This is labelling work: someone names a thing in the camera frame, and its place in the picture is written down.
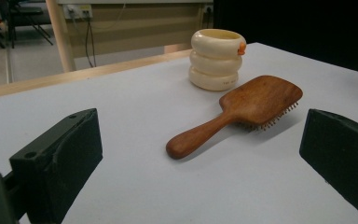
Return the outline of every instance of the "electrical outlet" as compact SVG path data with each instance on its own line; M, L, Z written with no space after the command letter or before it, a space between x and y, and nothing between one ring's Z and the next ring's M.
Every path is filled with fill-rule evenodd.
M92 18L91 4L67 4L62 8L66 19Z
M203 12L204 13L213 13L213 5L212 4L205 4Z

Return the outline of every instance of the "black panel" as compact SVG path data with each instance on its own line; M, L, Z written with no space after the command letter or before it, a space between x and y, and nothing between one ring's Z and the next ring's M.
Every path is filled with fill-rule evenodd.
M310 109L301 157L358 210L358 123Z
M358 1L214 0L214 28L358 71Z
M10 158L33 223L61 223L103 158L96 109L61 120Z

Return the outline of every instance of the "stacked rings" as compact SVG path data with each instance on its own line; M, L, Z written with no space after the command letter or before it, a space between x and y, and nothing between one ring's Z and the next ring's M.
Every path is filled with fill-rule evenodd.
M199 30L191 38L190 81L209 91L235 86L246 41L243 36L218 29Z

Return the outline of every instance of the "hairbrush handle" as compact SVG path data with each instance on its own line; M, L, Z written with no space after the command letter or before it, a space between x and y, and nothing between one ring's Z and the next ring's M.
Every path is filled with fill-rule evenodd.
M234 119L231 116L223 113L200 126L184 133L179 133L167 143L166 150L168 155L176 160L188 156L233 121Z

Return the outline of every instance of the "hairbrush bristle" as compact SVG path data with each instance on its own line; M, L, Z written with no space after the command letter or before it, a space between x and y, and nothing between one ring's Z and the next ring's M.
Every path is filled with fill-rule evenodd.
M287 114L288 112L294 110L296 107L298 106L298 102L295 102L293 105L290 105L289 107L287 107L287 109L285 109L279 116L277 116L274 119L271 119L269 121L267 121L266 123L260 125L259 127L263 130L266 131L267 129L271 128L272 126L274 126L276 124L275 120L280 120L280 118ZM252 131L257 131L259 127L253 127Z

